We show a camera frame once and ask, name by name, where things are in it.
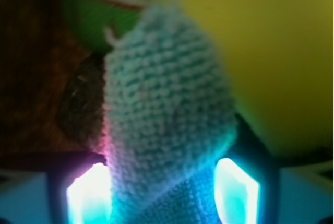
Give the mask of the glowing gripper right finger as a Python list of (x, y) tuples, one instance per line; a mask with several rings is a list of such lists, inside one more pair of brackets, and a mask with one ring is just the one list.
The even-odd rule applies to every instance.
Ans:
[(222, 223), (277, 223), (279, 168), (244, 120), (235, 144), (216, 163), (214, 199)]

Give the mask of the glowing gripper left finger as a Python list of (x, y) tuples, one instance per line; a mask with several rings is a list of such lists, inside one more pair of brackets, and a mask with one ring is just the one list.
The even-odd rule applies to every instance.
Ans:
[(109, 223), (111, 176), (97, 153), (50, 155), (51, 223)]

